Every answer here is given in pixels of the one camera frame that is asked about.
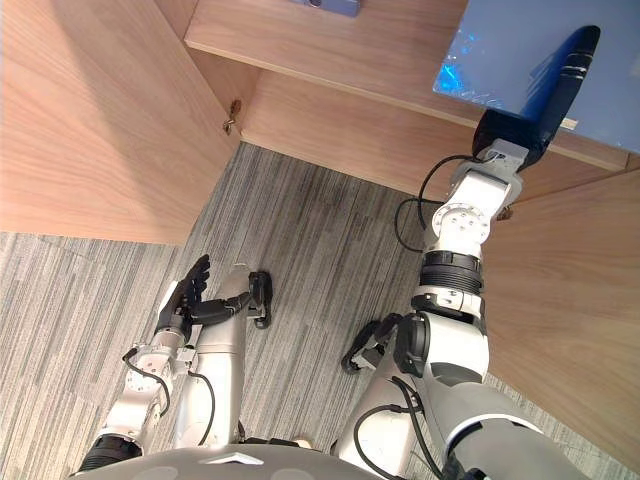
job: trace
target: blue object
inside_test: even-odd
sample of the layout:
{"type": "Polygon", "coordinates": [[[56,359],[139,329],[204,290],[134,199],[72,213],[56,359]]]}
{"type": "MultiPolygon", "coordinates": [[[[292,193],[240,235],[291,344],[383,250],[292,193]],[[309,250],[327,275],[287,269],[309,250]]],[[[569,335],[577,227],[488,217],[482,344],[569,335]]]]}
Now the blue object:
{"type": "Polygon", "coordinates": [[[433,90],[536,120],[585,25],[600,42],[567,124],[640,152],[638,0],[470,0],[433,90]]]}
{"type": "Polygon", "coordinates": [[[349,17],[355,17],[360,10],[360,0],[293,0],[296,3],[321,8],[349,17]]]}

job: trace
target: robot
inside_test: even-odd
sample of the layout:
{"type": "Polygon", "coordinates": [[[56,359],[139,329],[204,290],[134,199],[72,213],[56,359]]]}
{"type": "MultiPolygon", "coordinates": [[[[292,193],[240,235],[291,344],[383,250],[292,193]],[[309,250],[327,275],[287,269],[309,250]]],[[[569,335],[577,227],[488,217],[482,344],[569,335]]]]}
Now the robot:
{"type": "Polygon", "coordinates": [[[216,299],[203,302],[209,277],[204,256],[170,287],[151,342],[124,355],[129,372],[122,394],[74,475],[401,480],[417,439],[439,479],[586,478],[515,404],[483,384],[489,348],[481,246],[491,221],[522,191],[518,173],[540,160],[553,139],[585,78],[599,33],[587,26],[574,34],[536,121],[485,112],[473,154],[442,160],[425,179],[414,199],[426,248],[412,311],[365,326],[343,358],[348,373],[371,367],[375,374],[330,455],[283,440],[244,438],[238,419],[245,322],[269,326],[271,280],[266,272],[237,266],[216,299]],[[422,203],[428,180],[453,160],[462,162],[450,194],[427,223],[422,203]],[[144,455],[179,375],[188,378],[177,407],[175,449],[144,455]],[[427,448],[419,414],[442,453],[442,468],[427,448]]]}

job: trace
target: wood grain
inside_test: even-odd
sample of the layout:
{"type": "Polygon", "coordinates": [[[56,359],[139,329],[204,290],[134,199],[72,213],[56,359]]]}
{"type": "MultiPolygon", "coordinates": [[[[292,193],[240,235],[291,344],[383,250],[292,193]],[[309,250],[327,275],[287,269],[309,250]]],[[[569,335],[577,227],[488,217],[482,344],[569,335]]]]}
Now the wood grain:
{"type": "Polygon", "coordinates": [[[182,40],[198,0],[155,0],[155,2],[176,36],[182,40]]]}
{"type": "MultiPolygon", "coordinates": [[[[250,143],[415,195],[438,160],[469,153],[472,133],[437,118],[265,71],[242,135],[250,143]]],[[[429,195],[446,193],[453,168],[442,168],[429,195]]],[[[524,172],[522,198],[607,174],[550,152],[524,172]]]]}
{"type": "Polygon", "coordinates": [[[0,228],[184,242],[239,136],[153,0],[4,9],[0,228]]]}
{"type": "Polygon", "coordinates": [[[242,102],[234,125],[234,128],[241,131],[262,70],[248,63],[236,62],[201,50],[193,48],[187,48],[187,50],[226,111],[231,109],[234,100],[242,102]]]}
{"type": "MultiPolygon", "coordinates": [[[[198,0],[155,0],[155,2],[175,34],[182,40],[198,0]]],[[[209,84],[209,88],[227,112],[231,109],[234,100],[239,99],[242,102],[234,127],[240,130],[260,76],[260,69],[248,63],[236,62],[201,50],[189,47],[186,49],[209,84]]]]}
{"type": "MultiPolygon", "coordinates": [[[[465,0],[367,0],[353,19],[290,0],[200,0],[185,41],[475,128],[482,109],[431,90],[465,6],[465,0]]],[[[551,148],[612,171],[626,163],[625,152],[569,133],[551,148]]]]}
{"type": "Polygon", "coordinates": [[[627,170],[637,170],[638,168],[640,168],[640,155],[632,153],[629,155],[627,170]]]}
{"type": "Polygon", "coordinates": [[[523,202],[485,249],[491,371],[640,471],[640,171],[523,202]]]}

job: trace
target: striped carpet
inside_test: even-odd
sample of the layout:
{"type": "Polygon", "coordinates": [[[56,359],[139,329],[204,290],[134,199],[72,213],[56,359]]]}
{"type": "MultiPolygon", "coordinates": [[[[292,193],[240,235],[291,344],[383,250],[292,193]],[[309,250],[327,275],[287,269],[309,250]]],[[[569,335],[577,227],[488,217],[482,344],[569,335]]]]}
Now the striped carpet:
{"type": "MultiPolygon", "coordinates": [[[[253,436],[327,451],[367,373],[338,361],[355,332],[404,312],[419,256],[393,235],[406,195],[251,145],[229,164],[184,248],[0,234],[0,478],[75,471],[121,388],[120,356],[148,339],[169,282],[209,253],[207,296],[235,262],[269,270],[273,325],[249,326],[241,419],[253,436]]],[[[407,240],[419,244],[413,216],[407,240]]],[[[491,377],[594,479],[639,477],[491,377]]],[[[166,448],[171,415],[153,450],[166,448]]],[[[409,478],[430,478],[412,456],[409,478]]]]}

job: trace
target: metal bracket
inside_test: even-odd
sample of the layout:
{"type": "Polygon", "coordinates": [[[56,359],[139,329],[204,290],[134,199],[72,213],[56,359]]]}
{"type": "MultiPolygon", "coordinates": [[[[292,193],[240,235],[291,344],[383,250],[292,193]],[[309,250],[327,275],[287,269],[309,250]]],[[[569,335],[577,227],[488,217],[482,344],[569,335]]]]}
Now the metal bracket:
{"type": "Polygon", "coordinates": [[[413,296],[424,295],[435,305],[450,308],[458,312],[472,315],[480,321],[483,317],[482,297],[472,295],[462,290],[453,288],[434,287],[432,285],[420,285],[416,288],[413,296]]]}
{"type": "Polygon", "coordinates": [[[229,107],[229,119],[222,124],[222,129],[227,135],[231,135],[231,126],[236,124],[236,117],[240,110],[242,110],[242,101],[236,98],[231,102],[231,107],[229,107]]]}

